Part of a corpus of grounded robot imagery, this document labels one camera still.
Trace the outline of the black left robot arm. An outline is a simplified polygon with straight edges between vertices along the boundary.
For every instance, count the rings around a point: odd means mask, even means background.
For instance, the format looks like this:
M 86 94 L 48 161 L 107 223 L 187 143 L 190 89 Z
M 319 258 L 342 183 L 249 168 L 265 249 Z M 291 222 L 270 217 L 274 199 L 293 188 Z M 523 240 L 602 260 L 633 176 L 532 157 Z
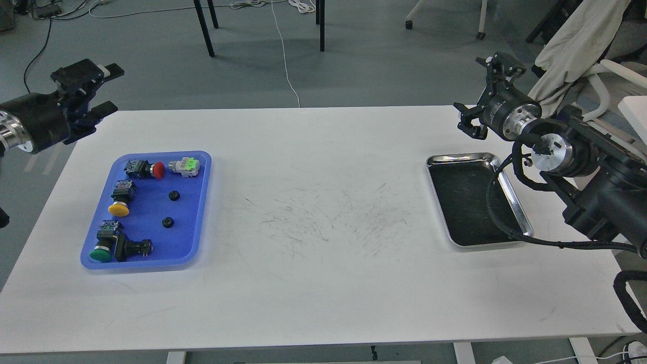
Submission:
M 90 101 L 107 81 L 123 76 L 117 64 L 97 65 L 90 59 L 51 74 L 57 90 L 28 93 L 1 106 L 2 155 L 11 148 L 38 154 L 58 143 L 69 145 L 95 133 L 96 126 L 118 111 L 107 101 L 90 109 Z

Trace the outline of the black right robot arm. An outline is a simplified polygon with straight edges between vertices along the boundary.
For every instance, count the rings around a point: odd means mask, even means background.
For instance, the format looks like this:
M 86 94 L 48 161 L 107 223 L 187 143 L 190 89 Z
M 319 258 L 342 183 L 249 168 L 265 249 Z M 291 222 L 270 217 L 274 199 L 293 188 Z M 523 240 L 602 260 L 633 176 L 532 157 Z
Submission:
M 582 111 L 566 106 L 561 118 L 543 118 L 540 104 L 513 82 L 526 71 L 507 53 L 476 58 L 485 67 L 485 87 L 476 106 L 460 102 L 457 128 L 473 139 L 488 132 L 512 143 L 508 157 L 495 168 L 485 192 L 487 211 L 500 231 L 514 240 L 578 250 L 613 249 L 645 258 L 645 161 L 608 133 L 585 122 Z M 566 205 L 567 225 L 585 241 L 548 241 L 525 237 L 506 225 L 492 208 L 491 190 L 506 166 L 535 191 L 556 193 Z

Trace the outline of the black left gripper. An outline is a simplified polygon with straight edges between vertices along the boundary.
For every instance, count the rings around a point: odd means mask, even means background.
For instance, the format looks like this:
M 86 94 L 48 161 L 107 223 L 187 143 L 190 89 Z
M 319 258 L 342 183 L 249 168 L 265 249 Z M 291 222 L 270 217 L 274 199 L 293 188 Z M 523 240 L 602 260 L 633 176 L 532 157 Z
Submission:
M 118 111 L 111 101 L 90 110 L 99 83 L 123 76 L 117 64 L 97 65 L 81 60 L 51 73 L 58 89 L 50 94 L 28 93 L 2 103 L 2 154 L 21 148 L 38 154 L 58 143 L 69 145 L 97 131 L 105 117 Z

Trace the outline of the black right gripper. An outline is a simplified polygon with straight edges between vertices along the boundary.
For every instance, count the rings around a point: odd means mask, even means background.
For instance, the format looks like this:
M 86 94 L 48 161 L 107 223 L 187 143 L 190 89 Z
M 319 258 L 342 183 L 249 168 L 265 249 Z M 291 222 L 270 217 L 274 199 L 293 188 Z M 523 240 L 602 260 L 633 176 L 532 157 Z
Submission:
M 513 85 L 527 68 L 504 52 L 477 57 L 476 62 L 487 69 L 486 87 L 474 107 L 453 103 L 459 111 L 457 128 L 470 138 L 485 140 L 489 127 L 502 139 L 514 141 L 529 122 L 541 117 L 540 104 Z

